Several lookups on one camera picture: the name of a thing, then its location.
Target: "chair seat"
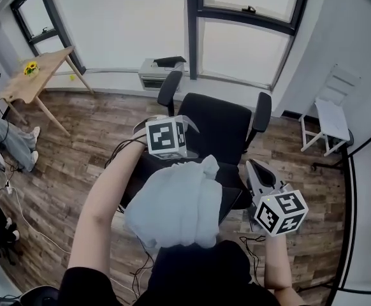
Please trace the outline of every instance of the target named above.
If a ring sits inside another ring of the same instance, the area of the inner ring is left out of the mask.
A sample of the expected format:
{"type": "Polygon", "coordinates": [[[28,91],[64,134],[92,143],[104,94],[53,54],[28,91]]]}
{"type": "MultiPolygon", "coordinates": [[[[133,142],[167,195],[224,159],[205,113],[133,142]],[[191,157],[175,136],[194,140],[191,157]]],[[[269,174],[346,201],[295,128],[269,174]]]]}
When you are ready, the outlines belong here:
{"type": "Polygon", "coordinates": [[[315,105],[319,114],[321,132],[348,142],[350,134],[343,108],[331,101],[324,101],[319,98],[316,99],[315,105]]]}
{"type": "MultiPolygon", "coordinates": [[[[133,174],[127,184],[126,191],[122,197],[120,205],[127,207],[129,202],[134,198],[137,192],[143,187],[147,179],[156,171],[172,166],[174,163],[183,163],[194,161],[202,162],[203,159],[176,159],[176,160],[160,160],[148,153],[143,153],[138,164],[133,171],[133,174]]],[[[215,181],[222,185],[222,203],[219,218],[223,220],[232,208],[240,210],[247,208],[252,203],[252,196],[248,188],[242,182],[239,176],[238,167],[233,164],[218,162],[219,170],[215,181]]]]}

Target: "black clothing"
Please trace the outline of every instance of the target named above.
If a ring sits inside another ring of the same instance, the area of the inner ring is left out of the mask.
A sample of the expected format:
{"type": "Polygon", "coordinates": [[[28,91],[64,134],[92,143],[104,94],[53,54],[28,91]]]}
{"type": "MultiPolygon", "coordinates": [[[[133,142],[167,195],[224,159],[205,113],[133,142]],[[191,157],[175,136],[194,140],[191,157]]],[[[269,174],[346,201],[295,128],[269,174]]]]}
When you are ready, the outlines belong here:
{"type": "MultiPolygon", "coordinates": [[[[249,269],[246,254],[238,244],[230,241],[210,249],[197,245],[161,249],[149,287],[135,305],[278,306],[271,292],[249,284],[249,269]]],[[[81,303],[121,305],[105,274],[90,268],[70,268],[62,280],[58,304],[81,303]]]]}

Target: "black window frame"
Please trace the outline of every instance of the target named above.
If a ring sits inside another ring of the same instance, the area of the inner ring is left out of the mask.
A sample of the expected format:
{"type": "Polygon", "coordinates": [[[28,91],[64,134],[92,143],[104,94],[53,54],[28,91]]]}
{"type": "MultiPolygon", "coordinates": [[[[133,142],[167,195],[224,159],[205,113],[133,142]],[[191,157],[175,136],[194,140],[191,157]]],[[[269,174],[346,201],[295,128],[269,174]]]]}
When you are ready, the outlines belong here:
{"type": "Polygon", "coordinates": [[[216,6],[205,6],[204,0],[187,0],[190,79],[196,80],[197,77],[201,76],[198,74],[198,18],[201,17],[227,20],[271,29],[273,31],[287,34],[291,37],[286,49],[286,53],[279,64],[277,74],[273,79],[272,85],[269,87],[272,90],[279,79],[280,73],[287,59],[287,55],[289,54],[290,48],[293,44],[293,40],[297,35],[306,3],[307,0],[296,0],[291,21],[285,22],[283,20],[259,15],[249,11],[232,10],[216,6]]]}
{"type": "MultiPolygon", "coordinates": [[[[27,44],[29,45],[31,51],[36,57],[39,56],[40,54],[38,53],[35,47],[35,44],[37,44],[38,42],[44,41],[46,39],[49,39],[53,36],[59,37],[64,48],[68,48],[72,46],[71,40],[69,39],[69,36],[65,30],[65,27],[62,23],[61,17],[58,14],[57,8],[55,7],[55,3],[53,0],[43,0],[43,2],[44,2],[45,9],[48,13],[48,16],[50,17],[51,23],[54,28],[49,29],[47,31],[43,31],[41,34],[37,36],[33,36],[30,33],[27,24],[24,22],[24,19],[22,18],[22,15],[20,12],[20,7],[26,1],[27,0],[14,0],[10,4],[10,8],[13,12],[13,15],[18,24],[18,27],[20,28],[27,44]]],[[[69,57],[71,58],[72,63],[75,65],[78,71],[83,75],[86,72],[86,68],[81,65],[75,51],[72,51],[69,54],[69,57]]]]}

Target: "chair backrest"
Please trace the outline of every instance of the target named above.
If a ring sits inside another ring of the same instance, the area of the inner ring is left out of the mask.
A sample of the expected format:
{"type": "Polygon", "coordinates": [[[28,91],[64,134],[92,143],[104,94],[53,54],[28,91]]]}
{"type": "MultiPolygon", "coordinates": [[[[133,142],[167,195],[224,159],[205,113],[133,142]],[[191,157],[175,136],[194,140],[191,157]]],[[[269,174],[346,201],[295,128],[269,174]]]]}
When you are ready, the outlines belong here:
{"type": "Polygon", "coordinates": [[[238,164],[244,152],[252,112],[240,105],[189,93],[179,115],[188,116],[200,134],[187,135],[186,144],[200,157],[212,154],[218,162],[238,164]]]}
{"type": "Polygon", "coordinates": [[[354,91],[361,77],[350,73],[335,64],[327,76],[316,98],[342,105],[346,97],[354,91]]]}

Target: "skin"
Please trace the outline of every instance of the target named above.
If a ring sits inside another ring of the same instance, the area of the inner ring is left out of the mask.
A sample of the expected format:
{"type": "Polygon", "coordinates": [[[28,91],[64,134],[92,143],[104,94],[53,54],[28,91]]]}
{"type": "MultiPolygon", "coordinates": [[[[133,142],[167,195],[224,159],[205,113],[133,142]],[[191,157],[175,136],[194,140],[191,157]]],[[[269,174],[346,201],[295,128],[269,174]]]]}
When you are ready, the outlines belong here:
{"type": "MultiPolygon", "coordinates": [[[[144,133],[143,129],[132,138],[144,133]]],[[[146,143],[146,137],[139,140],[146,143]]],[[[93,185],[78,220],[68,268],[92,268],[109,277],[113,215],[144,148],[141,143],[130,143],[116,155],[93,185]]],[[[286,237],[267,237],[265,245],[265,288],[275,290],[282,306],[303,305],[303,300],[292,288],[286,237]]]]}

